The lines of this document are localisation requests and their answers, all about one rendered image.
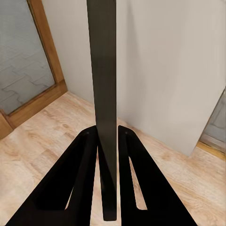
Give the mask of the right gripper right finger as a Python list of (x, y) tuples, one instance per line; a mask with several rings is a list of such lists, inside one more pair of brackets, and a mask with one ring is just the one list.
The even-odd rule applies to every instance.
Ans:
[[(118, 127), (121, 226), (197, 226), (136, 133)], [(137, 208), (129, 157), (147, 210)]]

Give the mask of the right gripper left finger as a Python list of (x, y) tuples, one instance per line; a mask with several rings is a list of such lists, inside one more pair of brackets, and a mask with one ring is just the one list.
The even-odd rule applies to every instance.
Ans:
[(89, 226), (96, 125), (84, 129), (5, 226)]

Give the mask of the poster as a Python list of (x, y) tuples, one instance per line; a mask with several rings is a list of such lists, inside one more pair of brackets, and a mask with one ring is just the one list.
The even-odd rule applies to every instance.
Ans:
[(117, 220), (116, 0), (87, 0), (104, 221)]

